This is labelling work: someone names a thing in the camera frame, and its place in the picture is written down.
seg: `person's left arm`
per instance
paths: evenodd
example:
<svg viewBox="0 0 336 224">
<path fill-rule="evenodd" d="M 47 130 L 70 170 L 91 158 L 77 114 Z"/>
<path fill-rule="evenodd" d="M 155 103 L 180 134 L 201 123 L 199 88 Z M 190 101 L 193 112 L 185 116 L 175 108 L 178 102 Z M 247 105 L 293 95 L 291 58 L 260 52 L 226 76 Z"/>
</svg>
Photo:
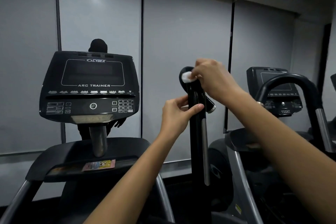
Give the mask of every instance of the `person's left arm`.
<svg viewBox="0 0 336 224">
<path fill-rule="evenodd" d="M 166 101 L 160 133 L 131 169 L 100 202 L 84 224 L 134 224 L 171 147 L 202 104 L 187 110 L 188 97 Z"/>
</svg>

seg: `display screen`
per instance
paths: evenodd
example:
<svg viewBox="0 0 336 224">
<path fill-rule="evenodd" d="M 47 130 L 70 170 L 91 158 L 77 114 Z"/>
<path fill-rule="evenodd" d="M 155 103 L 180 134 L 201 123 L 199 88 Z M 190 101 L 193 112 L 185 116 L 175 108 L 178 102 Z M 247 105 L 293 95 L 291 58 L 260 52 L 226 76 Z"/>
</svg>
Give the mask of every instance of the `display screen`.
<svg viewBox="0 0 336 224">
<path fill-rule="evenodd" d="M 64 86 L 77 85 L 109 85 L 124 86 L 124 71 L 121 62 L 88 59 L 66 61 L 61 84 Z"/>
<path fill-rule="evenodd" d="M 261 80 L 262 80 L 262 84 L 264 84 L 265 82 L 267 82 L 269 79 L 279 76 L 283 73 L 261 73 Z M 272 90 L 292 90 L 292 87 L 289 83 L 285 83 L 285 84 L 281 84 L 279 86 L 276 86 L 275 88 L 273 88 Z"/>
</svg>

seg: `person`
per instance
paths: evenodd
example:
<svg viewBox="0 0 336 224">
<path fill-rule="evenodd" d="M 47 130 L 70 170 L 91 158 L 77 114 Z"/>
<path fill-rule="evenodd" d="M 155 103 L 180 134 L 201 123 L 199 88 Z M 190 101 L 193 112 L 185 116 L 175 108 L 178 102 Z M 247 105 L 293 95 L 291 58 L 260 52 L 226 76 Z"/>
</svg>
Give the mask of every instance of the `person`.
<svg viewBox="0 0 336 224">
<path fill-rule="evenodd" d="M 210 97 L 227 106 L 258 139 L 303 205 L 323 224 L 336 223 L 336 163 L 243 91 L 220 62 L 198 59 L 198 77 Z M 166 101 L 159 135 L 90 214 L 85 224 L 136 223 L 160 168 L 199 104 L 185 110 L 187 96 Z"/>
<path fill-rule="evenodd" d="M 105 43 L 104 40 L 102 39 L 93 39 L 91 44 L 90 44 L 90 48 L 89 48 L 89 52 L 99 52 L 99 53 L 107 53 L 107 44 Z M 112 120 L 110 122 L 108 122 L 106 124 L 106 135 L 108 136 L 111 128 L 113 127 L 113 125 L 116 123 L 115 127 L 120 127 L 124 122 L 125 122 L 126 118 L 124 119 L 119 119 L 119 120 Z M 89 125 L 87 124 L 78 124 L 77 125 L 79 134 L 82 137 L 82 140 L 90 140 L 91 136 L 90 136 L 90 130 L 89 130 Z"/>
</svg>

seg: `button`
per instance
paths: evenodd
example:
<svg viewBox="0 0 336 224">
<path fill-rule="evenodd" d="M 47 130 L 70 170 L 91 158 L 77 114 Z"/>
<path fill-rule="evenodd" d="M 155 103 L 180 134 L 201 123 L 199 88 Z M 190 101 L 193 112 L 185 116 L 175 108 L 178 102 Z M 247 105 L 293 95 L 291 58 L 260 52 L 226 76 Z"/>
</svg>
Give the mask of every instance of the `button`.
<svg viewBox="0 0 336 224">
<path fill-rule="evenodd" d="M 92 104 L 90 105 L 90 108 L 91 108 L 91 109 L 96 109 L 96 108 L 97 108 L 97 104 L 96 104 L 96 103 L 92 103 Z"/>
</svg>

